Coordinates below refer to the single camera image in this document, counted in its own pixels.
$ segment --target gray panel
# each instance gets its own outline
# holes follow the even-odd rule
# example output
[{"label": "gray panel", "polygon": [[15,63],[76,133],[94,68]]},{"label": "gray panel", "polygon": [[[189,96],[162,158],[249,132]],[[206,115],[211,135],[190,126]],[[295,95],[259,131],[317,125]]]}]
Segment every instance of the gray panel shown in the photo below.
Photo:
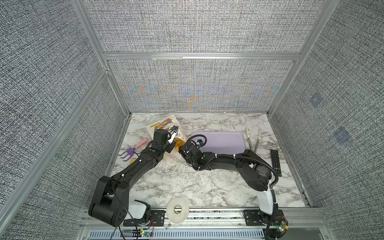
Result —
[{"label": "gray panel", "polygon": [[73,239],[124,118],[104,80],[1,239]]},{"label": "gray panel", "polygon": [[300,52],[326,0],[84,0],[105,51]]},{"label": "gray panel", "polygon": [[110,60],[136,112],[267,111],[290,60]]},{"label": "gray panel", "polygon": [[384,216],[384,2],[342,0],[272,120],[339,240]]},{"label": "gray panel", "polygon": [[70,1],[2,1],[0,206],[101,66]]}]

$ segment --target black remote control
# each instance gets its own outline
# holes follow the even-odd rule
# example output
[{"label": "black remote control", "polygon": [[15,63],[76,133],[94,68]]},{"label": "black remote control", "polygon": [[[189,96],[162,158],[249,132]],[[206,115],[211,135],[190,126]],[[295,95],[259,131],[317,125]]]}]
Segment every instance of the black remote control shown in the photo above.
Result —
[{"label": "black remote control", "polygon": [[279,151],[271,149],[272,167],[279,177],[281,177]]}]

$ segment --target white marble tabletop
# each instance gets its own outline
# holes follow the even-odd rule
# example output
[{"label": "white marble tabletop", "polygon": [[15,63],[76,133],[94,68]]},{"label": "white marble tabletop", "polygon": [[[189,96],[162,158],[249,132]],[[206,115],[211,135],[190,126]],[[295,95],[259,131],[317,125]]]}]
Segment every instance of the white marble tabletop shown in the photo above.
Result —
[{"label": "white marble tabletop", "polygon": [[[266,114],[257,113],[134,113],[129,123],[119,154],[134,147],[145,137],[151,139],[146,126],[169,115],[175,115],[186,137],[193,131],[238,131],[248,127],[252,146],[256,144],[258,130],[261,138],[256,153],[271,164],[270,149],[278,149],[282,177],[274,186],[279,207],[305,207],[299,190],[280,150]],[[112,174],[129,165],[117,157]],[[216,169],[195,171],[186,167],[185,160],[175,151],[165,153],[159,164],[145,173],[129,192],[129,199],[141,200],[153,207],[165,207],[174,197],[183,197],[190,206],[241,207],[258,206],[255,190],[251,189],[238,172]]]}]

